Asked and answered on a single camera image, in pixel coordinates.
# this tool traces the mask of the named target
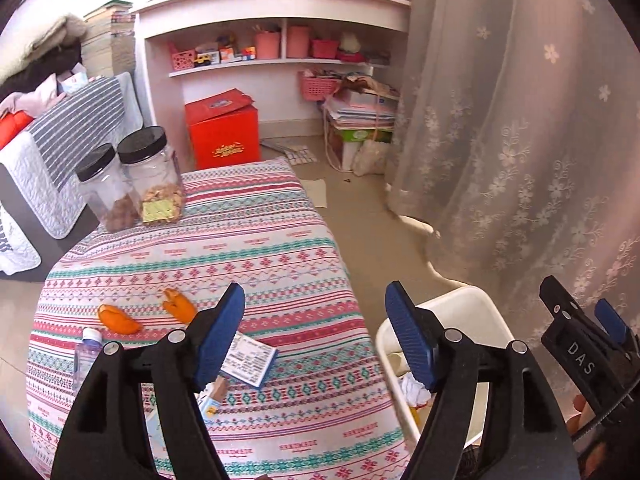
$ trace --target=wall baseboard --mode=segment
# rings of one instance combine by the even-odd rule
[[[267,121],[258,125],[261,139],[313,137],[322,135],[322,119]]]

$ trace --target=booklet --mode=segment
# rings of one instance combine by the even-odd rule
[[[259,390],[277,354],[274,347],[236,332],[220,371]]]

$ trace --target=black jar lid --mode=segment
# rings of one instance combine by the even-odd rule
[[[118,144],[118,156],[123,164],[135,164],[154,156],[166,146],[162,126],[148,126],[129,134]]]
[[[91,150],[76,166],[76,175],[80,182],[86,182],[106,168],[116,156],[111,144],[101,144]]]

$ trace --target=glass jar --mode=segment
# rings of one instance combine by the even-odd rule
[[[184,210],[185,193],[164,128],[148,126],[129,134],[118,144],[118,156],[139,196],[142,221],[177,222]]]
[[[76,175],[80,194],[108,232],[129,229],[138,222],[138,198],[113,146],[103,144],[91,151],[76,166]]]

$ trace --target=bottle cap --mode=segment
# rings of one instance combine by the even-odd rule
[[[86,182],[106,168],[116,156],[116,150],[109,143],[102,144],[88,153],[76,166],[80,182]]]
[[[82,330],[82,341],[87,339],[102,344],[102,333],[95,328],[85,328]]]
[[[162,126],[147,126],[129,134],[118,144],[118,156],[122,164],[137,164],[160,153],[166,146],[166,134]]]

